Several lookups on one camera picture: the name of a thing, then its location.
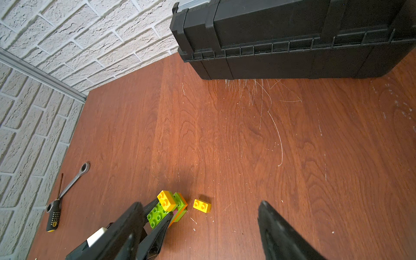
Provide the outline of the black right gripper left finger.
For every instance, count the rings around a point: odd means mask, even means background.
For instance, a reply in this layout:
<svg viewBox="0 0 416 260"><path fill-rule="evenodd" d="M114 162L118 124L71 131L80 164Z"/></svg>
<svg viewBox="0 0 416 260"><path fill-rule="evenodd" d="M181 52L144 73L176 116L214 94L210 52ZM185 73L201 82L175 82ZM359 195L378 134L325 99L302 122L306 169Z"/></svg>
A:
<svg viewBox="0 0 416 260"><path fill-rule="evenodd" d="M82 243L67 260L134 260L143 229L144 208L133 203L93 245Z"/></svg>

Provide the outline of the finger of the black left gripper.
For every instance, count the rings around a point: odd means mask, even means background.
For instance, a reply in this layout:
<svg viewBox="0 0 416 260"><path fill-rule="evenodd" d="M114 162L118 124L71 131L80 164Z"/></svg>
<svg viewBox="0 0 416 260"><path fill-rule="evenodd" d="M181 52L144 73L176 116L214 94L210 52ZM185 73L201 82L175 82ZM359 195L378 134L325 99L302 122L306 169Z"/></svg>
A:
<svg viewBox="0 0 416 260"><path fill-rule="evenodd" d="M147 216L153 210L153 208L157 206L158 203L159 203L159 200L158 198L156 198L150 203L148 203L147 205L145 205L143 207L143 216Z"/></svg>
<svg viewBox="0 0 416 260"><path fill-rule="evenodd" d="M136 251L137 260L155 260L157 258L161 252L162 244L172 218L173 213L169 212L157 227L139 243Z"/></svg>

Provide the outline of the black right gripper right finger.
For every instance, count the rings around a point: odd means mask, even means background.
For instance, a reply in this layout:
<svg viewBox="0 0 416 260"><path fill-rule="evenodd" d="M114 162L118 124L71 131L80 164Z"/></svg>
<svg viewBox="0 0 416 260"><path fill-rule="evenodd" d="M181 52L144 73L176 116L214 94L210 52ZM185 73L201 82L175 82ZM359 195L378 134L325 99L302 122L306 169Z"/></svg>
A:
<svg viewBox="0 0 416 260"><path fill-rule="evenodd" d="M258 225L267 260L324 260L267 201L258 208Z"/></svg>

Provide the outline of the green 2x4 lego brick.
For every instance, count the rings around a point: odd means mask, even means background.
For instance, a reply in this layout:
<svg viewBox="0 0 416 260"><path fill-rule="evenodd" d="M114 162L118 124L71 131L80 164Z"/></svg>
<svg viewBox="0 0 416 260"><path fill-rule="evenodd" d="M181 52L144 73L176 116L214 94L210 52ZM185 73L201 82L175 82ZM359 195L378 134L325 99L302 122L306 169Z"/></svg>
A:
<svg viewBox="0 0 416 260"><path fill-rule="evenodd" d="M155 229L157 225L168 215L159 202L151 211L147 214L147 220L152 229Z"/></svg>
<svg viewBox="0 0 416 260"><path fill-rule="evenodd" d="M177 204L177 207L175 208L175 212L174 212L174 219L175 219L182 213L184 209L186 209L187 202L184 199L183 195L178 192L173 194L173 198Z"/></svg>

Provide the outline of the yellow lego brick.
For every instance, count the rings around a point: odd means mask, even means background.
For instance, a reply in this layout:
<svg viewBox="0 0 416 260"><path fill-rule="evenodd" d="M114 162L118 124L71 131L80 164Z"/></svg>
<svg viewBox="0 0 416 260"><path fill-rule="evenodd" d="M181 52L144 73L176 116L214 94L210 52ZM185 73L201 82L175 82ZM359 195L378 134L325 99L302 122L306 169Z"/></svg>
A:
<svg viewBox="0 0 416 260"><path fill-rule="evenodd" d="M178 206L171 191L162 190L157 198L166 212L171 212Z"/></svg>
<svg viewBox="0 0 416 260"><path fill-rule="evenodd" d="M209 213L211 211L211 204L202 200L195 199L193 208L203 213Z"/></svg>

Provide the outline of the orange 2x4 lego brick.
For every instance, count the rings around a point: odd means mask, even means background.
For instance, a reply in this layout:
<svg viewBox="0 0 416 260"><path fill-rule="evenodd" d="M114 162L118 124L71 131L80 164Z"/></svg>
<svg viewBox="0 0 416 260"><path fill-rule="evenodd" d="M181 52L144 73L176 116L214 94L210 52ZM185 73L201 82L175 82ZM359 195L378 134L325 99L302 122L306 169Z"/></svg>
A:
<svg viewBox="0 0 416 260"><path fill-rule="evenodd" d="M173 223L178 222L187 212L186 208L188 206L188 203L186 202L185 198L181 193L176 192L172 194L171 192L169 192L169 194L171 195L174 201L174 205L168 207L169 212L173 212L173 218L169 225L171 226Z"/></svg>

